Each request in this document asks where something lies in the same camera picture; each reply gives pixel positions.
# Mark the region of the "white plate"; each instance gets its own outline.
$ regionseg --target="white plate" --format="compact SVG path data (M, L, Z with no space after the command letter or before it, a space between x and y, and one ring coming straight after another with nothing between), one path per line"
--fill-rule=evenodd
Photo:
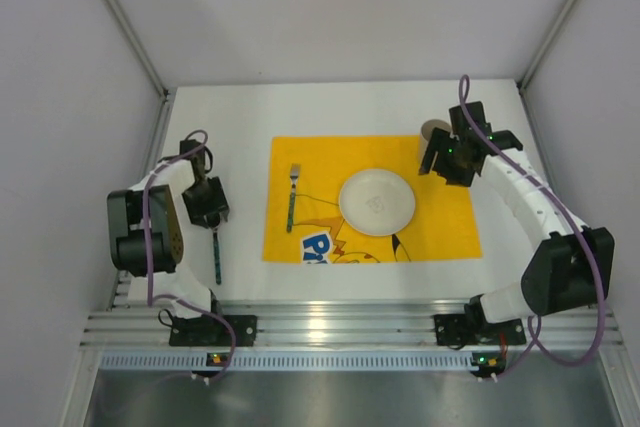
M402 230L413 218L416 199L407 182L383 169L362 170L340 190L340 212L366 235L385 236Z

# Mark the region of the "round object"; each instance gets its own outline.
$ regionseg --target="round object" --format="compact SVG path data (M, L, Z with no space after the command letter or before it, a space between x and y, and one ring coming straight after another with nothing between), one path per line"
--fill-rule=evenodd
M407 182L383 169L362 170L340 191L340 212L366 235L385 236L402 230L413 218L416 199Z
M433 133L433 129L438 127L439 129L446 130L447 132L451 132L451 126L447 124L444 120L440 119L431 119L427 120L420 127L420 142L418 143L418 163L422 164L422 159L424 158L424 153L427 150L427 144L431 140L431 134Z

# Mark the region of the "black mounting bracket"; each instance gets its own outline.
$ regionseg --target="black mounting bracket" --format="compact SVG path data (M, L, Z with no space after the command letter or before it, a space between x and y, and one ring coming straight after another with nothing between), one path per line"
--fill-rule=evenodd
M173 316L168 310L162 310L171 320L163 325L171 327L169 345L172 347L230 347L231 335L217 320L208 316L182 319ZM224 315L236 334L236 347L253 347L258 332L258 317L255 315Z
M118 270L134 277L147 275L147 253L142 222L142 191L118 190L107 197L111 260ZM154 272L173 273L182 261L184 243L168 185L149 190L151 249Z
M522 143L509 130L494 132L484 116L482 102L470 102L467 105L469 115L500 150L522 150ZM476 174L482 172L487 155L495 155L472 129L459 105L449 109L451 134L435 128L420 164L419 173L434 171L444 177L447 184L470 187Z
M478 329L465 314L438 314L433 316L438 345L460 350L468 345L501 344L501 334L507 345L524 345L527 338L520 319L486 324Z
M615 242L604 227L582 230L593 253L605 299L609 295ZM552 232L540 242L520 281L522 295L536 315L549 315L598 302L591 267L574 234Z

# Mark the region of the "metal frame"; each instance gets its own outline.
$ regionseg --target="metal frame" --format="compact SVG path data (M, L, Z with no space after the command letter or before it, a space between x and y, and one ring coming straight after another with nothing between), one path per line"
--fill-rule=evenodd
M542 43L536 49L536 53L534 54L533 59L531 59L531 62L529 62L529 66L527 67L527 70L525 71L522 77L522 80L518 82L520 89L526 90L527 87L529 87L529 84L531 84L531 80L533 80L533 77L538 71L538 68L540 67L542 61L545 59L545 57L553 47L556 39L558 38L558 35L560 34L563 27L566 25L567 21L571 17L571 14L573 13L579 1L580 0L564 1L564 4L562 5L560 12L558 13L553 23L549 27L549 30L547 31L547 33L544 36L544 39L542 40Z
M566 0L537 49L522 80L518 83L523 104L543 159L548 180L553 184L553 172L545 149L540 143L535 116L526 104L526 89L540 64L553 47L563 26L570 18L579 0ZM123 33L125 40L150 82L161 98L161 106L148 144L143 173L148 172L162 150L175 92L168 92L157 74L118 0L104 0L107 8ZM160 326L155 311L141 304L126 301L127 275L119 274L114 283L109 308L89 316L78 358L73 385L69 390L59 425L77 427L84 424L91 393L105 352L168 350L169 332ZM256 347L239 349L247 352L283 353L286 357L300 352L416 352L443 354L448 352L435 342L431 316L436 313L454 313L462 309L461 300L408 303L224 303L228 313L253 313L259 317ZM542 340L556 351L573 352L587 348L595 327L595 311L579 309L545 319ZM624 425L640 425L640 387L629 356L624 348L612 312L607 314L607 330L600 350L603 375ZM473 351L492 350L492 347L473 347ZM510 347L522 350L522 347ZM202 352L209 349L171 348L171 352Z
M102 356L100 370L217 372L221 365L211 362L217 352L171 350L109 351ZM231 359L234 372L415 372L479 370L471 352L415 351L237 351Z
M165 97L167 94L167 88L164 86L162 79L158 75L158 72L153 66L153 63L149 59L149 55L147 54L146 49L142 45L142 42L140 42L138 35L131 26L131 22L129 21L129 18L127 17L124 9L120 5L120 2L118 0L103 1L107 6L107 9L113 16L113 20L115 21L116 25L122 32L122 35L129 45L129 48L136 56L136 59L138 59L138 62L140 62L140 65L147 74L149 81L156 89L156 92L158 92L158 95L160 95L160 97Z

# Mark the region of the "black clamp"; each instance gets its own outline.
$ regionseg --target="black clamp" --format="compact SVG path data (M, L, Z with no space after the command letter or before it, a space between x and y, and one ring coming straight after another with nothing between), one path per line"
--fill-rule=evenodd
M609 295L615 242L605 228L583 228L602 279L604 297ZM536 315L596 304L595 281L589 262L574 234L553 232L540 242L520 281L524 300Z
M183 155L199 145L202 144L194 139L183 140L180 142L180 154ZM205 157L209 159L209 168L205 166ZM223 220L228 220L229 203L220 178L207 177L213 167L213 155L207 147L203 147L188 160L191 161L195 178L194 184L182 194L189 219L194 225L215 229Z
M213 300L211 312L223 317L233 328L236 347L252 347L258 332L258 317L255 315L222 315L220 303ZM169 345L172 347L230 347L231 334L219 321L209 315L191 319L176 317L169 310L158 312L158 320L171 329Z
M493 132L491 124L484 116L482 102L467 104L471 118L480 130L500 149L522 150L522 143L509 130ZM471 186L475 174L482 172L487 155L496 155L478 137L465 118L459 105L449 109L451 135L443 129L435 128L420 164L419 173L431 170L447 180L447 184Z
M118 190L107 197L111 260L118 270L147 275L142 222L142 191ZM154 272L173 273L182 261L183 241L171 191L166 185L149 190L149 218Z

